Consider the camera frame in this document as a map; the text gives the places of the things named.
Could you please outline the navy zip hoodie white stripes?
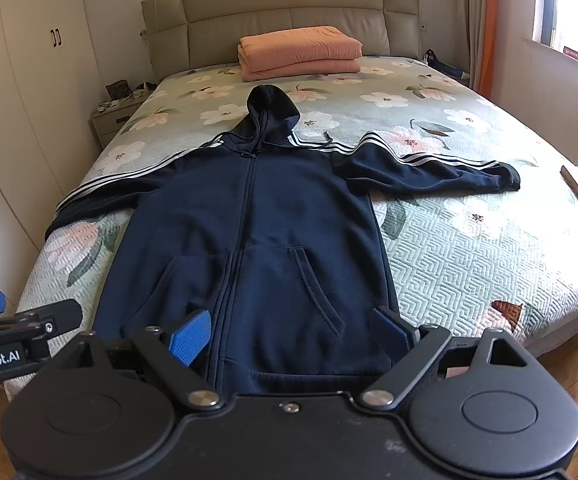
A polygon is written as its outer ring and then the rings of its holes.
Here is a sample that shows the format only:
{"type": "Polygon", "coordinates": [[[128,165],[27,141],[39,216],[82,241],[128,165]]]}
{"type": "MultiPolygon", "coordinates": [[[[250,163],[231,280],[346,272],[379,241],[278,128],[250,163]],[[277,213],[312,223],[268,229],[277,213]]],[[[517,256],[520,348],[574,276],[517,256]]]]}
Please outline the navy zip hoodie white stripes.
{"type": "Polygon", "coordinates": [[[230,396],[365,386],[392,366],[370,315],[397,300],[370,195],[516,191],[502,162],[397,156],[379,134],[347,146],[295,135],[280,88],[254,88],[229,131],[161,169],[63,206],[55,229],[130,209],[95,331],[128,338],[211,315],[193,369],[230,396]]]}

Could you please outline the floral quilted bedspread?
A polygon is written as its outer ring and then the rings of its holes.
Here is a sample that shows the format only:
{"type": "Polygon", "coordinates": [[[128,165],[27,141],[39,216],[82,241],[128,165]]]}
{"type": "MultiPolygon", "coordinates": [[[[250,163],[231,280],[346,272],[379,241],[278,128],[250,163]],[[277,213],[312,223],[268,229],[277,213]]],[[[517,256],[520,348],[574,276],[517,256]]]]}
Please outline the floral quilted bedspread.
{"type": "MultiPolygon", "coordinates": [[[[247,116],[250,92],[270,84],[299,112],[295,135],[347,146],[379,134],[397,156],[502,162],[516,191],[370,195],[394,285],[389,308],[414,326],[455,336],[502,328],[519,341],[578,314],[578,201],[560,175],[564,156],[504,110],[407,58],[362,58],[356,74],[246,82],[236,66],[165,78],[60,209],[103,185],[147,174],[201,148],[247,116]]],[[[130,209],[46,232],[19,308],[74,299],[94,322],[130,209]]]]}

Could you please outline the beige nightstand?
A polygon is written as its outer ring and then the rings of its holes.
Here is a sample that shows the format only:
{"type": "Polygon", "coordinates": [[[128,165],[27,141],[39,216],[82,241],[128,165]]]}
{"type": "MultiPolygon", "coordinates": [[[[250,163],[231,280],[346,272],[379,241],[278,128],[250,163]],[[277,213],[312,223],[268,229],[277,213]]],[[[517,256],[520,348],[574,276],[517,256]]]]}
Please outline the beige nightstand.
{"type": "Polygon", "coordinates": [[[151,91],[137,90],[131,96],[100,104],[90,118],[90,126],[102,148],[124,127],[136,110],[150,96],[151,91]]]}

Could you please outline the white wardrobe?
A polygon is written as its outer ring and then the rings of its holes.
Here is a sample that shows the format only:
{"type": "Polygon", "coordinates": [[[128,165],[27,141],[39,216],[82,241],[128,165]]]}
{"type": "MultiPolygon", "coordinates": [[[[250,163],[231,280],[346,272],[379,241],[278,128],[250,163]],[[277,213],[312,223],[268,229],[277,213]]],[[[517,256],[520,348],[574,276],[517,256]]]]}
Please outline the white wardrobe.
{"type": "Polygon", "coordinates": [[[0,292],[19,301],[57,203],[100,152],[84,0],[0,0],[0,292]]]}

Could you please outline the dark box on nightstand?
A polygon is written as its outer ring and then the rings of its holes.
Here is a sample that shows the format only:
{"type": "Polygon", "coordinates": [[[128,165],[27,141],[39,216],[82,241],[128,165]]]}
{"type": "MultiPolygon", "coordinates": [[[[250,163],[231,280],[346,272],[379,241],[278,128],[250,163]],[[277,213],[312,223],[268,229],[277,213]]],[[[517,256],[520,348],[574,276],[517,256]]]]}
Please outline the dark box on nightstand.
{"type": "Polygon", "coordinates": [[[126,79],[120,79],[106,85],[106,93],[111,101],[123,100],[132,96],[132,88],[126,79]]]}

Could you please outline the dark bag beside bed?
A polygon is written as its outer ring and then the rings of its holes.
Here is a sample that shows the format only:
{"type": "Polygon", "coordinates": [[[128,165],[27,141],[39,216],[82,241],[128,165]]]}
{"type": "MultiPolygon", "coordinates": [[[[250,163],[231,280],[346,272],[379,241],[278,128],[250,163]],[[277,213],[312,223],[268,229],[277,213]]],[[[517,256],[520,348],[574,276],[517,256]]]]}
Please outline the dark bag beside bed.
{"type": "Polygon", "coordinates": [[[423,55],[423,62],[425,62],[429,67],[434,70],[438,70],[443,75],[446,75],[455,80],[468,80],[470,74],[457,68],[453,65],[446,64],[438,59],[438,56],[434,53],[434,50],[428,49],[423,55]]]}

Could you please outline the folded pink blanket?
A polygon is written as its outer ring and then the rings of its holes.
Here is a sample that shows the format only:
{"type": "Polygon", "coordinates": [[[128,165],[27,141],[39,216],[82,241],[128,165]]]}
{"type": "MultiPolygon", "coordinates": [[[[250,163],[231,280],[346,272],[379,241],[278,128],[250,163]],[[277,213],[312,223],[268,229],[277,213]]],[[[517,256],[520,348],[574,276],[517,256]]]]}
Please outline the folded pink blanket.
{"type": "Polygon", "coordinates": [[[333,26],[301,27],[242,37],[238,60],[244,81],[301,75],[359,73],[361,41],[333,26]]]}

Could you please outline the beige padded headboard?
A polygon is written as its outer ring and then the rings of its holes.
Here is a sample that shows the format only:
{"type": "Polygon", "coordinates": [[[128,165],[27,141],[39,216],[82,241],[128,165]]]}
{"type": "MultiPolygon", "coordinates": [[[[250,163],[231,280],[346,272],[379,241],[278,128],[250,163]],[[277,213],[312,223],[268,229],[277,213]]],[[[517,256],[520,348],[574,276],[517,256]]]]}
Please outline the beige padded headboard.
{"type": "Polygon", "coordinates": [[[335,26],[366,56],[421,58],[419,0],[144,0],[144,41],[158,79],[234,63],[244,36],[335,26]]]}

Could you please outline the beige and orange curtain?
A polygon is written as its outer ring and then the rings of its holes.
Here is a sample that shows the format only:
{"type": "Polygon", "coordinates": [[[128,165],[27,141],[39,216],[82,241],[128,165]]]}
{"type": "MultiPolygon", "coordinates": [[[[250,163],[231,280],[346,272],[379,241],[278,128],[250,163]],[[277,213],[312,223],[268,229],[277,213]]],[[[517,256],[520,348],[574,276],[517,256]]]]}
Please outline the beige and orange curtain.
{"type": "Polygon", "coordinates": [[[456,0],[457,61],[469,87],[490,98],[500,0],[456,0]]]}

